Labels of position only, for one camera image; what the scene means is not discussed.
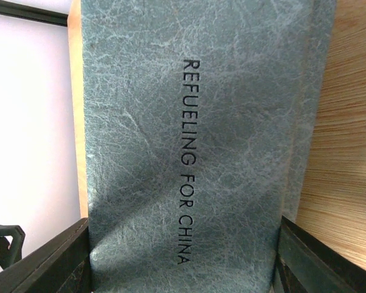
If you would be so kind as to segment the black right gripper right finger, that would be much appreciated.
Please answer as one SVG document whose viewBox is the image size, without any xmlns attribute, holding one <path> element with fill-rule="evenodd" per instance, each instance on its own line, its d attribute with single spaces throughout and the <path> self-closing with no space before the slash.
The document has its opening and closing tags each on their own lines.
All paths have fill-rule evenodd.
<svg viewBox="0 0 366 293">
<path fill-rule="evenodd" d="M 366 270 L 282 218 L 274 267 L 275 292 L 366 292 Z"/>
</svg>

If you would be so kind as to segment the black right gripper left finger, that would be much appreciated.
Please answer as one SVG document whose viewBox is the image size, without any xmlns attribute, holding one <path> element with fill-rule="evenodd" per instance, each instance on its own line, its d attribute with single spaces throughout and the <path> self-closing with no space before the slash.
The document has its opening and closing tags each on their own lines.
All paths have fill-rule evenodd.
<svg viewBox="0 0 366 293">
<path fill-rule="evenodd" d="M 0 272 L 0 292 L 91 292 L 88 219 Z"/>
</svg>

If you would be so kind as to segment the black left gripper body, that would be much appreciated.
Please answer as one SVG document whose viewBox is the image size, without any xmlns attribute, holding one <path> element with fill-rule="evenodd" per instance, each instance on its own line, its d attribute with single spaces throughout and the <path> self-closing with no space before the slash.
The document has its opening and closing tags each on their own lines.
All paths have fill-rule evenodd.
<svg viewBox="0 0 366 293">
<path fill-rule="evenodd" d="M 0 225 L 0 266 L 7 269 L 22 259 L 25 232 L 19 225 Z"/>
</svg>

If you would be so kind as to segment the grey-green glasses case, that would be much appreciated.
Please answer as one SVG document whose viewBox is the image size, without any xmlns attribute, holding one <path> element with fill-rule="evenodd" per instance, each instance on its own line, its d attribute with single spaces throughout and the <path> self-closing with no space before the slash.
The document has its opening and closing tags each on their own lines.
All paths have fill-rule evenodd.
<svg viewBox="0 0 366 293">
<path fill-rule="evenodd" d="M 335 1 L 82 1 L 95 292 L 268 292 Z"/>
</svg>

